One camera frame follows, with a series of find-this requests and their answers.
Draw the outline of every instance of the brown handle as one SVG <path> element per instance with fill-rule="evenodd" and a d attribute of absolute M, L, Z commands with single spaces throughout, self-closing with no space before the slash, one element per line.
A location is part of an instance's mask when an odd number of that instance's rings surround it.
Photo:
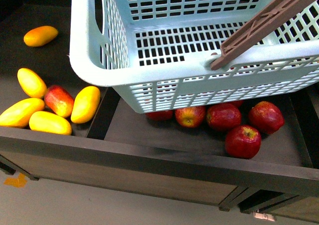
<path fill-rule="evenodd" d="M 210 68 L 217 70 L 228 64 L 314 1 L 273 0 L 222 43 L 221 57 Z"/>

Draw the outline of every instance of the light blue basket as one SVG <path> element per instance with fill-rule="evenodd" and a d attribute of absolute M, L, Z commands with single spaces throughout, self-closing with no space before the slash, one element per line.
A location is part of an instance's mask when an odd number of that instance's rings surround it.
<path fill-rule="evenodd" d="M 220 45 L 272 0 L 72 0 L 70 62 L 138 113 L 295 92 L 319 81 L 316 1 L 225 67 Z"/>

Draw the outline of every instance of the apple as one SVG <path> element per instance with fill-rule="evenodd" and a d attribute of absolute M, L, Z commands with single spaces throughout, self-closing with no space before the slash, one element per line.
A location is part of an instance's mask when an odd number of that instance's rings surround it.
<path fill-rule="evenodd" d="M 285 124 L 280 109 L 268 101 L 256 104 L 248 112 L 248 121 L 249 124 L 265 134 L 273 134 Z"/>
<path fill-rule="evenodd" d="M 251 159 L 259 151 L 261 135 L 249 125 L 240 125 L 230 130 L 225 139 L 226 152 L 235 158 Z"/>
<path fill-rule="evenodd" d="M 240 125 L 241 117 L 239 109 L 229 103 L 215 104 L 206 113 L 207 124 L 218 132 L 226 132 Z"/>
<path fill-rule="evenodd" d="M 154 121 L 165 121 L 169 120 L 173 117 L 174 111 L 173 110 L 164 110 L 164 111 L 156 111 L 146 113 L 146 117 L 154 120 Z"/>
<path fill-rule="evenodd" d="M 71 115 L 74 99 L 63 87 L 52 85 L 44 96 L 45 104 L 57 115 L 67 118 Z"/>
<path fill-rule="evenodd" d="M 235 105 L 237 108 L 239 108 L 244 103 L 244 100 L 236 100 L 236 101 L 230 101 L 226 103 Z"/>
<path fill-rule="evenodd" d="M 183 127 L 197 128 L 206 116 L 205 106 L 194 106 L 175 109 L 175 119 Z"/>

